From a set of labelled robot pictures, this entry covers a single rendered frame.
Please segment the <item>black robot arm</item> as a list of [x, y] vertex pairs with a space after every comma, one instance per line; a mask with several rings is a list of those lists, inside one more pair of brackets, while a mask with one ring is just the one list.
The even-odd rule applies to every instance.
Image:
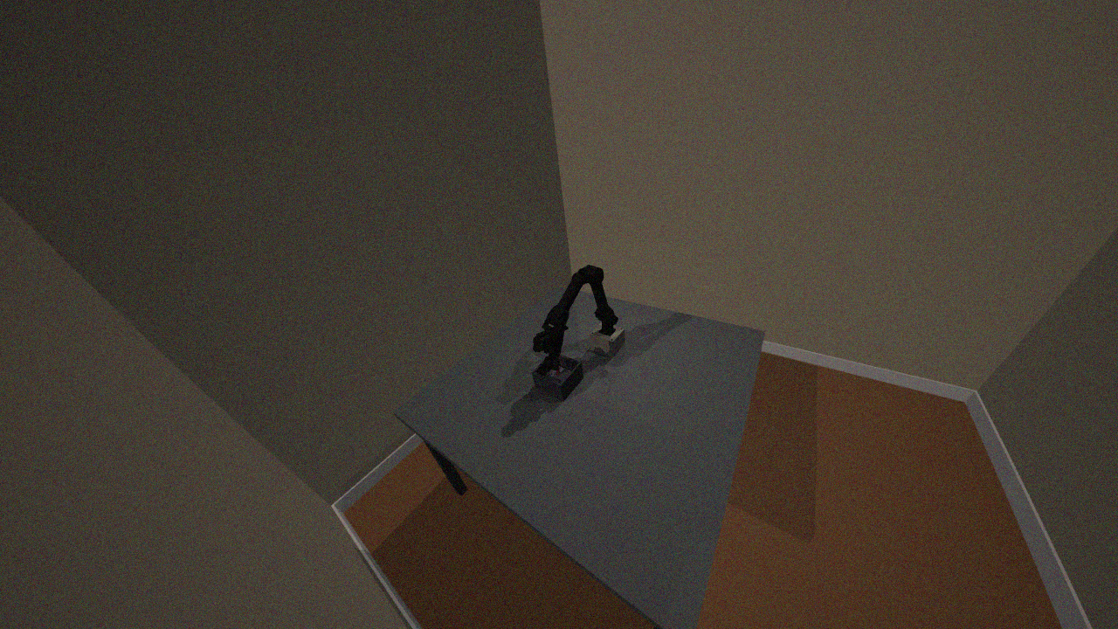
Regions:
[[[603, 279], [603, 268], [597, 266], [585, 266], [579, 268], [579, 271], [574, 273], [572, 280], [567, 289], [563, 290], [562, 299], [549, 311], [542, 325], [544, 331], [536, 334], [536, 353], [544, 351], [547, 354], [548, 346], [562, 343], [563, 330], [568, 328], [566, 326], [566, 322], [569, 320], [569, 309], [571, 304], [574, 304], [576, 295], [580, 289], [582, 289], [582, 284], [586, 283], [590, 283], [593, 294], [597, 303], [595, 315], [598, 320], [601, 320], [601, 330], [599, 333], [612, 337], [612, 333], [615, 333], [616, 331], [616, 328], [613, 328], [612, 325], [618, 325], [618, 318], [615, 316], [614, 312], [612, 312], [610, 304], [607, 303], [606, 297], [604, 297], [604, 288], [601, 284]], [[549, 325], [555, 325], [555, 327], [550, 327]]]

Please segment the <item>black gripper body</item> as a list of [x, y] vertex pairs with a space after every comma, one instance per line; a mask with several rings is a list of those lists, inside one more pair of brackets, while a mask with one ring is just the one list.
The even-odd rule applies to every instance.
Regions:
[[558, 361], [559, 356], [557, 355], [562, 354], [562, 343], [548, 346], [549, 358], [544, 359], [543, 368], [548, 368], [548, 370], [558, 370], [560, 361]]

